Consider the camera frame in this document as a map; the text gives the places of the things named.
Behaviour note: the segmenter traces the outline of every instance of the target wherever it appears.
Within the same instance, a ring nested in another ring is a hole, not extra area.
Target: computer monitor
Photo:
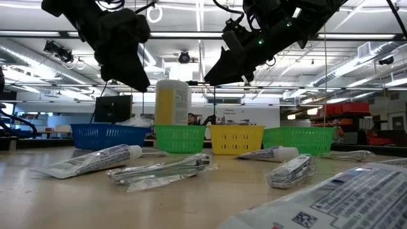
[[[132,96],[106,96],[96,98],[95,122],[116,123],[132,116]]]

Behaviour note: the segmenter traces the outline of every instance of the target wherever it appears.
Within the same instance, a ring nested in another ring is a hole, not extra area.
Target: ceiling
[[[201,31],[221,31],[225,25],[225,21],[229,19],[228,12],[218,9],[212,0],[201,0],[204,3],[202,11],[203,21],[200,25]],[[403,21],[407,21],[407,1],[394,1],[400,7],[400,17]],[[242,5],[242,0],[229,1],[221,0],[219,3],[230,7],[239,8]],[[364,3],[364,7],[357,13],[349,17],[350,12],[358,5]],[[55,18],[47,12],[40,9],[16,8],[16,6],[30,6],[37,8],[41,1],[2,1],[0,0],[0,30],[39,30],[39,31],[74,31],[74,27],[66,20],[64,16]],[[145,5],[145,1],[126,1],[126,7],[134,9]],[[197,15],[195,11],[196,2],[194,0],[170,0],[158,1],[158,6],[162,6],[162,19],[157,23],[149,23],[152,31],[197,31]],[[372,13],[371,11],[382,10],[380,13]],[[393,14],[388,10],[388,5],[385,0],[349,0],[339,12],[326,24],[326,28],[322,28],[320,32],[348,32],[348,33],[401,33],[401,29],[396,22]],[[158,10],[151,11],[151,18],[157,18]],[[10,38],[14,42],[25,46],[26,48],[47,56],[43,51],[46,39],[43,38]],[[64,48],[72,50],[73,54],[79,56],[86,62],[86,67],[83,70],[76,68],[72,69],[77,73],[90,78],[92,81],[103,84],[104,82],[98,77],[99,66],[92,57],[93,50],[78,39],[53,39],[57,44]],[[206,72],[216,63],[219,58],[221,46],[226,48],[223,41],[220,40],[204,40],[204,62]],[[328,41],[326,44],[320,41],[309,42],[304,50],[299,48],[297,44],[293,44],[289,48],[281,51],[276,55],[277,64],[274,67],[262,69],[256,72],[256,79],[252,84],[255,85],[294,85],[307,86],[310,81],[316,76],[324,73],[326,63],[328,69],[343,60],[348,59],[357,53],[357,47],[363,45],[361,41]],[[175,53],[180,53],[181,50],[189,51],[192,57],[199,57],[199,45],[197,40],[177,39],[177,40],[157,40],[150,39],[146,43],[146,49],[157,57],[162,57],[168,65],[171,62],[176,62]],[[399,60],[404,60],[404,55],[399,57]],[[369,66],[366,66],[366,71],[359,70],[353,73],[348,78],[338,78],[334,80],[331,87],[345,87],[349,82],[349,78],[366,77]],[[195,68],[194,80],[200,81],[198,68]],[[127,89],[117,89],[117,92],[124,92]]]

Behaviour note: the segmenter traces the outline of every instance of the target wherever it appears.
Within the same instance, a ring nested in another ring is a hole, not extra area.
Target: person
[[[208,123],[211,123],[212,125],[216,124],[216,116],[215,115],[210,115],[206,120],[203,122],[203,124],[200,124],[200,122],[197,120],[197,116],[193,113],[188,113],[188,125],[204,125],[206,126]]]

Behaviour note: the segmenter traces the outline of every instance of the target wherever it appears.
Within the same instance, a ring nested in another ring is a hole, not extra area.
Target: plastic basket
[[[100,150],[119,144],[142,146],[150,128],[112,124],[71,124],[77,149]]]
[[[329,153],[335,129],[326,127],[280,127],[265,130],[263,146],[296,147],[300,153]]]
[[[194,125],[156,125],[158,149],[168,153],[200,153],[205,129]]]
[[[240,155],[259,150],[264,126],[211,125],[212,150],[217,155]]]

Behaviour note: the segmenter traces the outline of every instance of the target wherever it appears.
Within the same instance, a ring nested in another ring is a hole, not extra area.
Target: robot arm
[[[222,38],[229,50],[222,48],[220,59],[205,81],[212,86],[243,81],[242,76],[252,81],[256,66],[272,60],[295,42],[304,48],[308,38],[345,2],[347,0],[244,0],[243,9],[252,31],[239,24],[242,17],[226,21]],[[293,18],[296,8],[301,9],[301,13]],[[252,27],[254,19],[260,29]]]
[[[139,43],[150,38],[144,15],[130,9],[103,11],[95,0],[44,0],[41,7],[55,17],[63,14],[76,28],[81,40],[95,51],[104,81],[114,79],[140,92],[147,91],[150,83],[137,55]]]

